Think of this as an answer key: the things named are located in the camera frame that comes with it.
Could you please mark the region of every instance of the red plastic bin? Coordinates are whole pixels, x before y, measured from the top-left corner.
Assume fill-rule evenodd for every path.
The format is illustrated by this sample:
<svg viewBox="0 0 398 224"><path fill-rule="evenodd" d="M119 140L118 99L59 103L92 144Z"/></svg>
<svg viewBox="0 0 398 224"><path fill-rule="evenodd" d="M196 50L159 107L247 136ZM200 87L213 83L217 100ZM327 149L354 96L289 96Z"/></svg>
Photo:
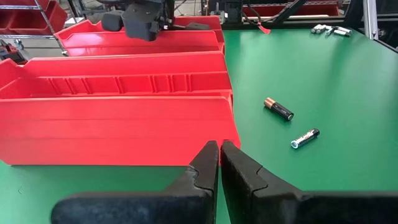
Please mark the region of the red plastic bin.
<svg viewBox="0 0 398 224"><path fill-rule="evenodd" d="M50 0L37 0L43 10L47 10ZM0 6L35 6L35 0L0 0Z"/></svg>
<svg viewBox="0 0 398 224"><path fill-rule="evenodd" d="M9 30L11 22L16 15L12 10L0 10L0 34L15 34L14 31Z"/></svg>
<svg viewBox="0 0 398 224"><path fill-rule="evenodd" d="M239 146L225 64L203 66L200 58L216 62L223 54L0 62L0 159L12 165L185 166L209 140Z"/></svg>
<svg viewBox="0 0 398 224"><path fill-rule="evenodd" d="M176 17L175 24L208 24L211 30L162 31L155 41L129 38L124 29L109 32L101 23L84 21L55 34L70 56L131 55L170 52L224 52L224 37L216 16Z"/></svg>
<svg viewBox="0 0 398 224"><path fill-rule="evenodd" d="M45 12L54 32L62 30L67 19L67 13L57 1L50 1ZM38 10L20 10L10 25L10 30L21 35L52 35L50 27L46 24Z"/></svg>
<svg viewBox="0 0 398 224"><path fill-rule="evenodd" d="M24 67L12 69L20 77L29 78L15 79L11 86L0 85L0 98L145 95L232 98L221 52L33 58ZM21 91L15 91L16 85Z"/></svg>

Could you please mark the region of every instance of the battery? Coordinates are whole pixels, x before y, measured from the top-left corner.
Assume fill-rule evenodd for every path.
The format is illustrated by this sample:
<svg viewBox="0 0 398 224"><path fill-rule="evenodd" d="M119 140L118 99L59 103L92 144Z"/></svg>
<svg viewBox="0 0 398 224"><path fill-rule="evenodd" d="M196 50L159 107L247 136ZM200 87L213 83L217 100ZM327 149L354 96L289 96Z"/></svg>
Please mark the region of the battery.
<svg viewBox="0 0 398 224"><path fill-rule="evenodd" d="M288 109L286 109L284 106L280 105L279 103L275 102L272 98L266 98L264 100L264 105L268 107L271 111L279 114L281 117L283 117L285 120L290 121L294 114L290 112Z"/></svg>
<svg viewBox="0 0 398 224"><path fill-rule="evenodd" d="M321 24L316 25L314 28L311 29L311 33L316 33L318 28L321 26Z"/></svg>
<svg viewBox="0 0 398 224"><path fill-rule="evenodd" d="M317 128L311 129L309 132L307 132L306 134L304 134L303 136L299 137L296 140L293 140L290 145L293 148L298 148L302 145L304 145L305 143L311 141L312 139L316 138L318 135L320 134L319 130Z"/></svg>
<svg viewBox="0 0 398 224"><path fill-rule="evenodd" d="M317 34L323 33L326 30L326 25L321 25L318 30L316 31Z"/></svg>
<svg viewBox="0 0 398 224"><path fill-rule="evenodd" d="M341 30L335 30L333 31L334 34L338 34L338 35L342 35L345 37L351 37L351 33L349 32L345 32L345 31L341 31Z"/></svg>

